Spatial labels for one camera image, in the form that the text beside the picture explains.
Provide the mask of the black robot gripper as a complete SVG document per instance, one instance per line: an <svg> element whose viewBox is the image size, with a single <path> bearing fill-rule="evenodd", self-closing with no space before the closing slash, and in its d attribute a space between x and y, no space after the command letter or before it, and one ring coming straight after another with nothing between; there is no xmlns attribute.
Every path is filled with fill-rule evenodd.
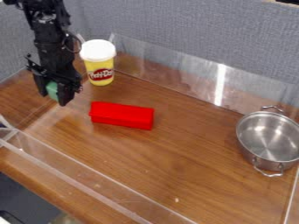
<svg viewBox="0 0 299 224"><path fill-rule="evenodd" d="M33 62L30 54L26 54L26 68L32 71L33 81L41 96L48 94L46 84L49 81L58 82L58 104L65 106L81 90L81 76L72 62L74 54L81 47L74 49L73 42L80 39L56 26L32 27L33 45L37 49L40 62Z"/></svg>

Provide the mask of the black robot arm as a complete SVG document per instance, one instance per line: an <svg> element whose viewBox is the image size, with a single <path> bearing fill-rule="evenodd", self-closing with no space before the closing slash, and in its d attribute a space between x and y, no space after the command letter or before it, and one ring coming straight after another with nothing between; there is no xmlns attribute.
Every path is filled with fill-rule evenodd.
<svg viewBox="0 0 299 224"><path fill-rule="evenodd" d="M49 96L61 106L82 89L81 75L73 66L74 55L81 50L81 40L69 31L70 14L62 0L2 0L22 11L33 32L33 45L38 61L28 53L26 70L41 96Z"/></svg>

